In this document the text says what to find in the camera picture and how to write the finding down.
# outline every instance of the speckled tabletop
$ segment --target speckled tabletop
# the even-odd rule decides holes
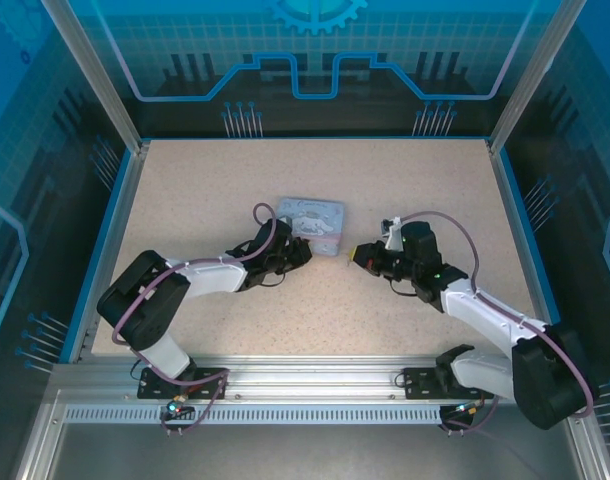
[[[214,256],[253,238],[252,207],[285,196],[346,206],[338,257],[314,257],[278,288],[188,300],[171,333],[193,354],[437,354],[494,346],[465,323],[349,264],[379,238],[380,221],[433,209],[460,220],[481,256],[479,286],[518,310],[533,307],[482,140],[152,141],[114,275],[143,250]],[[444,261],[471,271],[465,239],[428,218]],[[128,354],[101,321],[93,352]]]

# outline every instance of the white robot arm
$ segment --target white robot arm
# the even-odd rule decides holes
[[[103,294],[97,310],[116,327],[144,288],[166,270],[185,264],[152,290],[119,333],[163,379],[191,382],[196,366],[168,332],[181,302],[214,292],[249,290],[262,285],[267,274],[284,275],[311,259],[307,241],[292,236],[288,219],[276,221],[275,233],[267,248],[249,259],[267,241],[270,232],[268,221],[254,240],[228,250],[213,261],[182,262],[165,259],[152,250],[143,252]]]
[[[410,281],[420,300],[464,321],[503,353],[479,353],[462,345],[441,355],[437,376],[444,385],[476,388],[515,400],[533,424],[550,428],[587,403],[571,370],[536,330],[546,333],[562,349],[597,397],[598,387],[574,331],[562,324],[550,326],[529,318],[480,289],[474,291],[464,272],[443,263],[436,236],[427,222],[402,223],[394,218],[384,220],[381,228],[387,243],[359,245],[352,252],[352,260],[390,282]]]

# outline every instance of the small plastic box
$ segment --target small plastic box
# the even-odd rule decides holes
[[[312,253],[338,255],[345,217],[345,206],[342,203],[283,198],[276,214],[279,218],[291,218],[293,234],[309,240]]]

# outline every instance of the gear logo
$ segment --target gear logo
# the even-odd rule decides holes
[[[40,0],[0,0],[0,22],[23,51],[31,50],[43,30]]]
[[[358,9],[367,7],[366,0],[269,0],[275,20],[285,22],[286,28],[296,27],[298,33],[321,30],[332,33],[334,28],[345,28],[348,19],[358,18]]]

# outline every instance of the glass panel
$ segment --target glass panel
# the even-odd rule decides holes
[[[610,0],[586,4],[506,149],[560,319],[610,393]]]
[[[40,2],[0,2],[0,478],[23,453],[124,149]]]
[[[146,137],[488,135],[558,0],[74,0]]]

